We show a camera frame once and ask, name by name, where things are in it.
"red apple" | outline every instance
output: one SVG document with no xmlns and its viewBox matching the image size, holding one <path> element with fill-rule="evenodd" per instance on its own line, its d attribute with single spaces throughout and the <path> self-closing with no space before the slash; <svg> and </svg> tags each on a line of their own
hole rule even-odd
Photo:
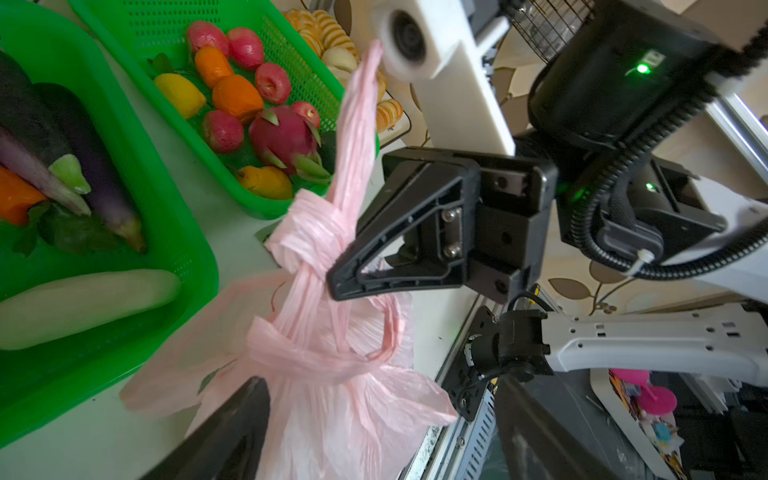
<svg viewBox="0 0 768 480">
<path fill-rule="evenodd" d="M 221 28 L 210 22 L 194 22 L 187 29 L 187 46 L 192 51 L 192 55 L 208 45 L 218 48 L 225 57 L 229 58 L 230 42 Z"/>
<path fill-rule="evenodd" d="M 261 98 L 273 105 L 282 105 L 290 97 L 290 80 L 283 67 L 265 63 L 256 69 L 253 81 Z"/>
<path fill-rule="evenodd" d="M 214 152 L 229 154 L 240 148 L 245 133 L 237 117 L 226 111 L 212 110 L 203 117 L 203 138 Z"/>
<path fill-rule="evenodd" d="M 298 101 L 291 105 L 290 109 L 309 120 L 315 128 L 320 128 L 320 114 L 308 101 Z"/>
<path fill-rule="evenodd" d="M 264 63 L 264 47 L 259 35 L 245 27 L 229 30 L 227 38 L 230 41 L 232 60 L 243 70 L 256 71 Z"/>
</svg>

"pink plastic bag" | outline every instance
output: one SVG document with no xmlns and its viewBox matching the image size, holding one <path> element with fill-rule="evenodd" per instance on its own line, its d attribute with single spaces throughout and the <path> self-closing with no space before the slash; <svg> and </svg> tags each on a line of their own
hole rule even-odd
<svg viewBox="0 0 768 480">
<path fill-rule="evenodd" d="M 337 303 L 326 272 L 355 236 L 374 158 L 374 41 L 339 115 L 327 200 L 300 190 L 267 242 L 284 268 L 229 285 L 125 386 L 133 411 L 200 404 L 192 432 L 247 379 L 270 391 L 258 480 L 395 478 L 429 425 L 456 420 L 448 396 L 415 372 L 410 295 Z"/>
</svg>

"wire basket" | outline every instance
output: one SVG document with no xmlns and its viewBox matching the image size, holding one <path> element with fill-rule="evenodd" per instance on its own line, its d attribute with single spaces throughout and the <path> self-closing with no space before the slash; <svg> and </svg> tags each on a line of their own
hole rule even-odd
<svg viewBox="0 0 768 480">
<path fill-rule="evenodd" d="M 512 24 L 541 60 L 549 62 L 592 14 L 593 0 L 529 0 Z"/>
</svg>

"white table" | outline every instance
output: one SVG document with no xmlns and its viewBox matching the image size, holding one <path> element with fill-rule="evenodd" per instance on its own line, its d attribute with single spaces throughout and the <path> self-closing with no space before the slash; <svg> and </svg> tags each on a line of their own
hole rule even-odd
<svg viewBox="0 0 768 480">
<path fill-rule="evenodd" d="M 219 266 L 220 285 L 276 268 L 257 239 L 272 222 L 248 217 L 213 179 L 181 137 L 157 113 L 123 69 L 104 51 L 115 76 L 154 142 L 182 197 L 200 225 Z M 386 150 L 402 147 L 397 141 Z M 366 205 L 383 185 L 377 161 Z M 415 367 L 434 377 L 445 359 L 475 293 L 467 288 L 415 293 Z M 118 393 L 125 381 L 104 390 L 17 442 L 0 450 L 0 478 L 14 480 L 134 480 L 183 438 L 193 410 L 166 419 L 125 411 Z"/>
</svg>

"green plastic basket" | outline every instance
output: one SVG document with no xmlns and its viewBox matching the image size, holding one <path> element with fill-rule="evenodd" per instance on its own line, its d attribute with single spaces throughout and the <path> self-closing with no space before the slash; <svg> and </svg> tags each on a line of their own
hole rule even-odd
<svg viewBox="0 0 768 480">
<path fill-rule="evenodd" d="M 41 283 L 104 271 L 154 268 L 183 286 L 171 304 L 83 333 L 0 351 L 0 447 L 40 428 L 133 372 L 218 290 L 218 269 L 101 50 L 77 25 L 22 0 L 0 3 L 0 48 L 32 81 L 64 85 L 85 104 L 144 224 L 149 251 L 127 246 L 77 257 L 41 240 L 29 257 L 12 252 L 19 229 L 0 220 L 0 299 Z"/>
<path fill-rule="evenodd" d="M 266 61 L 285 68 L 290 77 L 293 89 L 288 103 L 310 102 L 322 118 L 320 131 L 335 130 L 344 90 L 270 0 L 69 0 L 69 3 L 249 214 L 269 220 L 288 211 L 292 200 L 258 197 L 243 189 L 227 169 L 227 165 L 235 168 L 244 164 L 262 165 L 253 155 L 250 142 L 244 142 L 246 145 L 235 154 L 217 156 L 199 134 L 201 118 L 210 108 L 204 108 L 190 121 L 184 120 L 152 83 L 156 73 L 148 61 L 163 52 L 175 68 L 194 68 L 189 61 L 186 33 L 187 27 L 198 20 L 212 22 L 225 32 L 235 27 L 251 28 L 261 37 Z M 237 68 L 235 71 L 253 80 L 253 73 Z M 309 182 L 299 185 L 319 195 L 328 189 L 326 185 Z"/>
</svg>

